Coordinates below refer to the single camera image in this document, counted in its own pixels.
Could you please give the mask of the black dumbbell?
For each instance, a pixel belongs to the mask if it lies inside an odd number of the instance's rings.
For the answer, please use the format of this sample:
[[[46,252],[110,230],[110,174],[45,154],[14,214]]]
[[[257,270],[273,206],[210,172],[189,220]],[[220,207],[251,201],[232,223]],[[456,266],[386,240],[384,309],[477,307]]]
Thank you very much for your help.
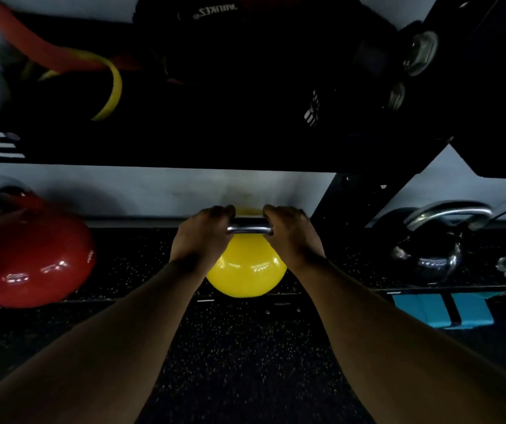
[[[388,70],[390,94],[385,103],[387,109],[400,109],[407,93],[406,81],[428,69],[439,47],[439,35],[423,21],[414,21],[398,31]]]

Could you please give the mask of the yellow kettlebell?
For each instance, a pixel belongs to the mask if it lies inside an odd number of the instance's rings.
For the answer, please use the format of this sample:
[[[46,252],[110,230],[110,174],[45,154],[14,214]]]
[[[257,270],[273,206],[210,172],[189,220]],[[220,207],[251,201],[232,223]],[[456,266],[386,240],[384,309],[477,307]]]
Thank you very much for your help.
[[[230,297],[258,297],[276,287],[287,267],[266,237],[271,223],[258,208],[237,207],[237,231],[226,250],[207,273],[208,282]]]

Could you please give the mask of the person's left hand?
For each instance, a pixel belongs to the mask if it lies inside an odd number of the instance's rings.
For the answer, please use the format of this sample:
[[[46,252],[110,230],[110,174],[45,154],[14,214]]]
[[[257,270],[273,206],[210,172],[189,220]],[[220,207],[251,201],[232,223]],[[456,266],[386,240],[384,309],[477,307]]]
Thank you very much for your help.
[[[226,251],[233,235],[228,233],[229,226],[201,221],[197,214],[179,225],[169,262],[205,278]]]

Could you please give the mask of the black kettlebell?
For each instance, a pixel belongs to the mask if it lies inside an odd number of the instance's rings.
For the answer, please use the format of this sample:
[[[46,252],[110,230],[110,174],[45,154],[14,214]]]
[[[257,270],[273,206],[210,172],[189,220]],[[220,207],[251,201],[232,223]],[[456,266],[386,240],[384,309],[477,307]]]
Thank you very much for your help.
[[[372,226],[376,261],[389,275],[412,286],[444,282],[462,259],[463,237],[485,227],[491,206],[478,201],[439,201],[404,207]]]

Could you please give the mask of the person's right hand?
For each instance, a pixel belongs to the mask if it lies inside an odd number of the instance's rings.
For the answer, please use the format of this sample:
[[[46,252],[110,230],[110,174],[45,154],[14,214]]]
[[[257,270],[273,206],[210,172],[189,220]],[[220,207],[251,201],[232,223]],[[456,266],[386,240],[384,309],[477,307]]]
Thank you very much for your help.
[[[310,264],[326,259],[320,236],[308,217],[306,221],[272,226],[272,230],[265,238],[297,278]]]

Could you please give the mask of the black bag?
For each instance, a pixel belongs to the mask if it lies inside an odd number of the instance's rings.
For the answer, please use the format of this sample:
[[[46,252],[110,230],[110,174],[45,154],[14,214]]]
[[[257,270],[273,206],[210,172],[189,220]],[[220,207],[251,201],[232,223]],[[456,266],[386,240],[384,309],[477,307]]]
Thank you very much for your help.
[[[138,0],[134,28],[175,109],[254,129],[309,129],[379,110],[402,38],[360,0]]]

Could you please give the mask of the yellow resistance band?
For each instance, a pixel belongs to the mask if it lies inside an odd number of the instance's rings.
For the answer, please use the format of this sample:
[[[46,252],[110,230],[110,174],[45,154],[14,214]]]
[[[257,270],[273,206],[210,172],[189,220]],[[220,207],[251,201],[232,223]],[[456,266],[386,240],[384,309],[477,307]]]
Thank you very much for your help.
[[[53,122],[103,121],[121,101],[123,80],[109,59],[65,48],[71,66],[44,67],[24,81],[11,103],[15,116]]]

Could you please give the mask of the person's right forearm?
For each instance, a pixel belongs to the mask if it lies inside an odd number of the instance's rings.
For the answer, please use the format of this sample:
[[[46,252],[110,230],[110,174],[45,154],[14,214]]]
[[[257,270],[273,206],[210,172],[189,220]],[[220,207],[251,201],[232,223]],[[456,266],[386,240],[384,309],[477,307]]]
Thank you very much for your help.
[[[506,374],[313,253],[282,256],[376,424],[506,424]]]

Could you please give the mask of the person's left forearm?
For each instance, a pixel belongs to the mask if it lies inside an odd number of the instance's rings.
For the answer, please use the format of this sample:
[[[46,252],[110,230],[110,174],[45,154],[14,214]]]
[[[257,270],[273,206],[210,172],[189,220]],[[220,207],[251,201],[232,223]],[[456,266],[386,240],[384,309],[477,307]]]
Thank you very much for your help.
[[[0,381],[0,424],[134,424],[209,269],[178,260]]]

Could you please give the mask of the red kettlebell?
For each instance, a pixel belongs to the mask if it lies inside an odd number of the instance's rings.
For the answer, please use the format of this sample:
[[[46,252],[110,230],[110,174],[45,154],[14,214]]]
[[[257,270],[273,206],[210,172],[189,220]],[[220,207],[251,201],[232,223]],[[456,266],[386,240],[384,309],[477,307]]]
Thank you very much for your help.
[[[0,306],[61,301],[87,281],[96,263],[89,228],[22,183],[0,179]]]

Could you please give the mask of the black storage rack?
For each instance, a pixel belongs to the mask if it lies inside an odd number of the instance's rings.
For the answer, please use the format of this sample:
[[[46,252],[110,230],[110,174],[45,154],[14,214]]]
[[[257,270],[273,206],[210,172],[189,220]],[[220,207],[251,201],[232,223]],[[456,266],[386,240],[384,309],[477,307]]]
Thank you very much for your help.
[[[203,207],[270,203],[302,208],[331,233],[467,200],[491,206],[485,229],[506,229],[506,0],[360,0],[397,31],[423,21],[438,53],[406,81],[399,110],[302,130],[182,115],[134,28],[137,1],[0,0],[43,40],[111,60],[123,80],[103,121],[22,119],[11,103],[44,67],[0,32],[0,179],[94,227],[162,227]]]

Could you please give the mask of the red resistance band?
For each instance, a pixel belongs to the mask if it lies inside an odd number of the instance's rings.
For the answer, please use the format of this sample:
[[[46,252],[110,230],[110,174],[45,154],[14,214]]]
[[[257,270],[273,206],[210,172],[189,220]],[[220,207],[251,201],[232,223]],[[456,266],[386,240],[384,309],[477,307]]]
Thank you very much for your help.
[[[43,40],[0,2],[0,32],[3,38],[38,65],[56,73],[103,70],[108,59],[97,54],[54,45]]]

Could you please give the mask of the blue foam block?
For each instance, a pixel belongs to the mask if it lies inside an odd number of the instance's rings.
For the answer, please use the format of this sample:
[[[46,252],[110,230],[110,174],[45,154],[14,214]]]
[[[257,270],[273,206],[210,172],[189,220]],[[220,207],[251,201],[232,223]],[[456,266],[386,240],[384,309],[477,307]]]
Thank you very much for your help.
[[[401,311],[436,329],[464,330],[491,326],[488,300],[504,292],[391,294]]]

